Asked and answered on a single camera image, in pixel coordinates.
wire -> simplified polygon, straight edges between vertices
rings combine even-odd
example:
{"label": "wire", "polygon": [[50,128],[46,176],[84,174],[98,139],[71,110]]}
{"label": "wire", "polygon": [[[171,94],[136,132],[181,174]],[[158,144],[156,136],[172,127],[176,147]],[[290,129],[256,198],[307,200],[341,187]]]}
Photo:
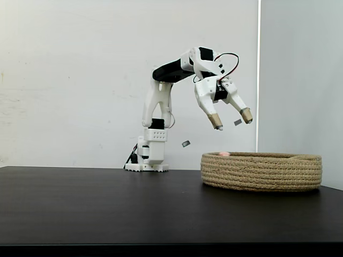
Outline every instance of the wire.
{"label": "wire", "polygon": [[221,56],[223,56],[223,55],[233,55],[233,56],[237,57],[237,63],[236,63],[236,66],[235,66],[230,72],[228,72],[228,73],[225,74],[223,77],[221,77],[221,78],[218,80],[218,82],[221,82],[223,78],[225,78],[226,76],[229,76],[231,73],[233,73],[233,72],[235,71],[235,69],[238,67],[238,64],[240,63],[240,57],[239,57],[237,54],[233,53],[233,52],[224,52],[223,54],[218,55],[218,56],[214,59],[214,61],[216,61],[219,57],[221,57]]}
{"label": "wire", "polygon": [[132,150],[131,154],[129,155],[129,158],[128,158],[127,161],[125,162],[123,169],[125,169],[125,165],[126,165],[127,163],[129,163],[129,161],[131,160],[131,155],[135,153],[135,151],[137,150],[137,147],[138,147],[138,144],[136,144],[136,145],[133,147],[133,150]]}
{"label": "wire", "polygon": [[170,112],[170,114],[172,115],[174,121],[173,121],[173,124],[169,127],[169,129],[172,128],[175,125],[175,117],[174,117],[172,112]]}
{"label": "wire", "polygon": [[196,83],[196,82],[201,81],[201,79],[199,79],[198,81],[194,81],[196,77],[197,77],[197,76],[195,75],[194,78],[193,78],[193,83]]}

gray wall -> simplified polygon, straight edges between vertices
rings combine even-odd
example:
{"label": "gray wall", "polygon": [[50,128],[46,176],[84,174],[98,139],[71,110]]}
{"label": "gray wall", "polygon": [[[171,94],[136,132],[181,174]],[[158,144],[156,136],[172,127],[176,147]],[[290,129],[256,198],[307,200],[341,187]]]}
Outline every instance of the gray wall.
{"label": "gray wall", "polygon": [[320,154],[343,190],[343,1],[262,0],[259,152]]}

falling debris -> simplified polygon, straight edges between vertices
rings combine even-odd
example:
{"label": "falling debris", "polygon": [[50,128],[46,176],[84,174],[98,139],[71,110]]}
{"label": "falling debris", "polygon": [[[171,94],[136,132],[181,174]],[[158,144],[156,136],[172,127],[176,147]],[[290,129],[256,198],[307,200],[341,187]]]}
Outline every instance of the falling debris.
{"label": "falling debris", "polygon": [[183,147],[186,147],[186,146],[188,146],[188,145],[190,145],[190,144],[191,144],[191,142],[187,140],[187,141],[185,141],[185,142],[182,143],[182,146],[183,146]]}
{"label": "falling debris", "polygon": [[242,123],[242,121],[241,121],[241,119],[239,119],[239,120],[236,120],[234,123],[235,123],[235,126],[238,126]]}

woven basket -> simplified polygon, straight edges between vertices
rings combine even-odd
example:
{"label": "woven basket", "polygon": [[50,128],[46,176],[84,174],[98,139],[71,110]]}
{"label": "woven basket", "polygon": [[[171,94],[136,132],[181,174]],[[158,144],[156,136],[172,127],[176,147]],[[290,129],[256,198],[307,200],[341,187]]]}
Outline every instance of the woven basket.
{"label": "woven basket", "polygon": [[299,192],[320,187],[319,155],[275,153],[203,154],[201,172],[207,185],[248,191]]}

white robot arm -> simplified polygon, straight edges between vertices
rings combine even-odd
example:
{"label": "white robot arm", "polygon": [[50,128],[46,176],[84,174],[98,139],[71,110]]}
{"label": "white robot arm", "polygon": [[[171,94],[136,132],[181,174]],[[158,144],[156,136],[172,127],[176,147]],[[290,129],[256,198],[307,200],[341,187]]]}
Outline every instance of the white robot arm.
{"label": "white robot arm", "polygon": [[[170,128],[172,103],[170,91],[173,83],[195,74],[199,81],[195,82],[195,95],[200,108],[207,114],[213,127],[223,130],[222,122],[214,108],[219,100],[231,104],[242,115],[245,123],[252,122],[250,109],[237,93],[237,88],[228,77],[230,72],[221,62],[219,54],[207,48],[192,48],[185,52],[179,60],[154,69],[151,85],[148,91],[142,124],[145,127],[144,136],[138,138],[125,169],[132,171],[167,171],[169,166],[162,164],[164,160],[165,142]],[[160,104],[161,118],[154,119],[153,112]]]}

